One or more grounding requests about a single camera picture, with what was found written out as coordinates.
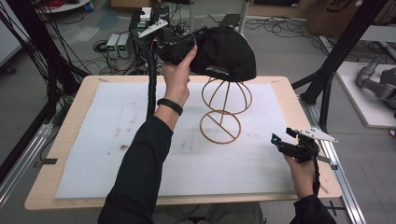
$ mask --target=wristband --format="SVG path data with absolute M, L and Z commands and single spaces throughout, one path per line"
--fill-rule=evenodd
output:
M 171 100 L 165 99 L 165 98 L 159 99 L 159 100 L 157 101 L 157 105 L 166 105 L 166 106 L 169 106 L 169 107 L 171 107 L 173 110 L 175 110 L 175 111 L 178 113 L 179 116 L 181 116 L 181 113 L 183 113 L 183 108 L 181 108 L 180 105 L 178 105 L 177 103 L 175 103 L 175 102 L 173 102 L 173 101 L 171 101 Z

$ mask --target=hand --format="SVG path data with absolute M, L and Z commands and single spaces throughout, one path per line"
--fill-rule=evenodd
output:
M 190 95 L 190 91 L 187 88 L 190 76 L 190 63 L 194 59 L 197 50 L 198 47 L 195 45 L 179 65 L 163 64 L 163 77 L 166 83 L 164 98 L 177 103 L 181 107 L 183 107 Z
M 298 199 L 302 199 L 314 193 L 313 182 L 315 177 L 314 162 L 306 161 L 303 163 L 297 162 L 294 158 L 283 154 L 286 162 L 289 164 L 291 171 L 291 178 L 294 182 L 294 189 Z

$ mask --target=black jacket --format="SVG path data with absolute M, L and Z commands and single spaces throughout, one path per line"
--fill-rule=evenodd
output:
M 155 116 L 140 127 L 122 160 L 98 223 L 153 223 L 152 212 L 172 135 L 169 127 Z M 301 199 L 294 206 L 300 223 L 335 223 L 314 195 Z

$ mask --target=white paper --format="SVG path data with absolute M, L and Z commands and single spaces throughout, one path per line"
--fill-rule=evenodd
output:
M 210 111 L 202 99 L 203 86 L 189 84 L 190 98 L 163 165 L 159 195 L 292 192 L 289 166 L 270 142 L 272 133 L 291 141 L 271 85 L 247 85 L 253 95 L 252 105 L 236 115 L 241 134 L 226 145 L 212 143 L 200 132 L 200 120 Z M 205 94 L 210 95 L 215 86 L 206 87 Z M 101 83 L 70 151 L 56 198 L 107 196 L 125 148 L 146 119 L 147 87 L 147 83 Z M 215 108 L 223 105 L 221 95 L 225 91 L 221 88 L 214 98 Z M 159 83 L 157 96 L 163 93 L 164 84 Z M 232 86 L 226 108 L 238 110 L 243 104 L 240 90 Z M 224 119 L 223 124 L 230 131 L 238 130 L 234 119 Z

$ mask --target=gray floor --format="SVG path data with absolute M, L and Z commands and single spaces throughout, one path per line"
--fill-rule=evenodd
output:
M 98 9 L 83 14 L 82 10 L 57 16 L 58 21 L 76 21 L 83 26 L 99 26 L 100 30 L 89 42 L 72 44 L 72 49 L 81 60 L 101 57 L 92 50 L 94 42 L 106 39 L 111 32 L 126 31 L 128 20 L 119 20 L 114 13 Z M 208 17 L 196 20 L 196 26 L 215 25 Z M 252 30 L 248 27 L 245 36 L 256 54 L 260 76 L 284 76 L 290 82 L 297 81 L 315 72 L 326 56 L 313 46 L 312 40 L 302 37 L 278 37 L 262 27 Z M 372 52 L 365 47 L 357 47 L 356 54 Z M 26 128 L 46 103 L 46 86 L 27 55 L 21 51 L 12 60 L 17 73 L 0 74 L 0 162 L 15 146 Z M 95 64 L 89 66 L 99 74 Z M 396 218 L 396 168 L 395 139 L 388 136 L 386 129 L 366 128 L 354 106 L 347 98 L 337 78 L 333 81 L 332 99 L 328 120 L 329 134 L 339 139 L 336 152 L 346 172 L 349 183 L 367 223 L 392 223 Z M 28 211 L 23 204 L 39 172 L 38 168 L 28 169 L 19 185 L 0 210 L 0 223 L 95 223 L 100 208 L 67 209 L 59 211 Z M 334 206 L 344 206 L 342 200 L 332 200 Z M 293 215 L 293 202 L 262 203 L 262 211 L 267 223 L 288 223 Z M 186 206 L 186 213 L 195 206 Z M 193 216 L 203 216 L 207 205 L 200 206 Z M 345 211 L 336 211 L 338 223 L 349 223 Z

